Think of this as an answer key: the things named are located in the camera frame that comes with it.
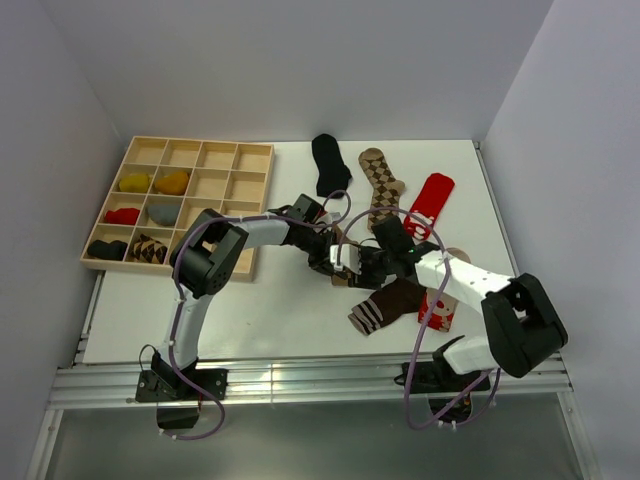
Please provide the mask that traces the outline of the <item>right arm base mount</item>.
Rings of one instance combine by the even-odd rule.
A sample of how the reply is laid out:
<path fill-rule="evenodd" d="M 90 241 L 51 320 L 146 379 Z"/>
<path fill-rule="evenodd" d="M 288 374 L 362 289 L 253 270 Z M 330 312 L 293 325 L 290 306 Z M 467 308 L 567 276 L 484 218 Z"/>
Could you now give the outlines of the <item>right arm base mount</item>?
<path fill-rule="evenodd" d="M 405 362 L 401 365 L 402 372 L 394 378 L 394 383 L 398 386 L 405 386 L 405 382 L 408 376 L 409 362 Z M 429 362 L 417 362 L 414 375 L 412 377 L 410 394 L 441 394 L 441 393 L 460 393 L 469 384 L 476 381 L 481 376 L 481 371 L 474 371 L 464 375 L 456 374 L 447 364 L 438 361 Z M 439 417 L 439 422 L 454 427 L 470 422 L 475 418 L 473 414 L 473 405 L 471 392 L 480 391 L 486 392 L 490 388 L 490 379 L 485 377 L 481 382 L 477 383 L 475 387 L 468 392 L 464 397 L 458 399 L 442 416 Z M 491 388 L 489 399 L 477 412 L 480 415 L 484 412 L 489 404 L 493 401 L 495 393 L 497 391 L 497 384 Z M 429 399 L 428 405 L 432 415 L 436 415 L 440 410 L 444 409 L 446 405 L 452 401 L 451 398 L 437 398 Z"/>

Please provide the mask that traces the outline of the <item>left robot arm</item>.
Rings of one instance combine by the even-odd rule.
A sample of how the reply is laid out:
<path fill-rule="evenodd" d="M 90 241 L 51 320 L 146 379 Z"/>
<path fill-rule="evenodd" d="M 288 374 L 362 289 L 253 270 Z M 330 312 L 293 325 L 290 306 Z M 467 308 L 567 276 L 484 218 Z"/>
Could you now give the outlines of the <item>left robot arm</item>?
<path fill-rule="evenodd" d="M 159 388 L 172 399 L 183 399 L 193 391 L 192 370 L 209 305 L 230 281 L 243 252 L 293 246 L 308 255 L 313 268 L 330 276 L 336 226 L 337 219 L 306 195 L 292 205 L 245 217 L 210 208 L 199 214 L 170 256 L 177 298 L 168 333 L 151 361 Z"/>

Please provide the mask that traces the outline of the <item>dark brown striped sock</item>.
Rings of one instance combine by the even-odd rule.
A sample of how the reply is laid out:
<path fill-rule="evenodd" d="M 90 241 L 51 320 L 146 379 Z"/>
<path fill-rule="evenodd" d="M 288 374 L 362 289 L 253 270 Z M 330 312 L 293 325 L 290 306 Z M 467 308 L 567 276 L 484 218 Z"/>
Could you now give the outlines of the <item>dark brown striped sock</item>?
<path fill-rule="evenodd" d="M 385 328 L 405 314 L 417 313 L 426 288 L 396 278 L 351 309 L 348 319 L 365 336 Z"/>

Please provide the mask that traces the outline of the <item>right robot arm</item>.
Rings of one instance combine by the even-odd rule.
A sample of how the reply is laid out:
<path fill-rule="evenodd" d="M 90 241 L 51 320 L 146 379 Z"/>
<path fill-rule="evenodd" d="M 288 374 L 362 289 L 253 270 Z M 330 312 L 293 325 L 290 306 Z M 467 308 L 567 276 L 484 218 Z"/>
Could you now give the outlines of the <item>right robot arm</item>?
<path fill-rule="evenodd" d="M 568 333 L 540 281 L 494 273 L 457 258 L 440 245 L 415 242 L 391 216 L 373 227 L 376 247 L 343 245 L 332 263 L 380 285 L 390 275 L 432 288 L 476 311 L 484 332 L 461 336 L 434 355 L 433 378 L 452 390 L 467 374 L 502 369 L 522 378 L 559 351 Z"/>

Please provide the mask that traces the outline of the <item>tan ribbed sock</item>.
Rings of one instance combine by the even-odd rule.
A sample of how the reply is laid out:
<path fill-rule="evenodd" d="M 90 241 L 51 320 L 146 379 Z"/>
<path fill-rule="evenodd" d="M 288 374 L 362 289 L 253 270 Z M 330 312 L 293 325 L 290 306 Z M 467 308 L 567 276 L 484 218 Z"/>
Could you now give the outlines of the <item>tan ribbed sock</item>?
<path fill-rule="evenodd" d="M 353 288 L 357 277 L 352 273 L 346 273 L 344 275 L 334 274 L 331 277 L 331 284 L 335 287 Z"/>

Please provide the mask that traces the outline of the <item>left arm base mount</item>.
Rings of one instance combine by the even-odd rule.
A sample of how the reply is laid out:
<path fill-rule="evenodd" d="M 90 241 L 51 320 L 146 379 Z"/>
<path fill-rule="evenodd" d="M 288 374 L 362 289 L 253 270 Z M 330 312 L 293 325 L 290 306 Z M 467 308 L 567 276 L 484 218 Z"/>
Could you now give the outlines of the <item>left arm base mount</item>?
<path fill-rule="evenodd" d="M 209 391 L 218 400 L 226 394 L 228 371 L 226 369 L 196 369 L 191 381 Z M 204 395 L 179 380 L 176 389 L 165 385 L 151 370 L 140 373 L 135 402 L 157 405 L 156 421 L 160 428 L 188 430 L 199 420 Z"/>

